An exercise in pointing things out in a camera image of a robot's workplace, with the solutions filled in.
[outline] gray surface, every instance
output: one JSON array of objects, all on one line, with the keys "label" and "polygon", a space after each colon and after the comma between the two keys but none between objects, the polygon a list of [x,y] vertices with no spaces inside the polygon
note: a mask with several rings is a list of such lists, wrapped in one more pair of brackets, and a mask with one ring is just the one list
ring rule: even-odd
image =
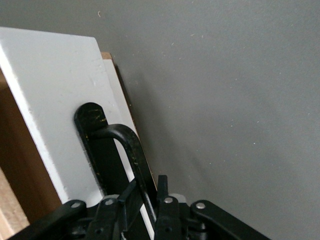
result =
[{"label": "gray surface", "polygon": [[2,0],[0,25],[96,37],[171,192],[272,239],[318,239],[319,12],[298,0]]}]

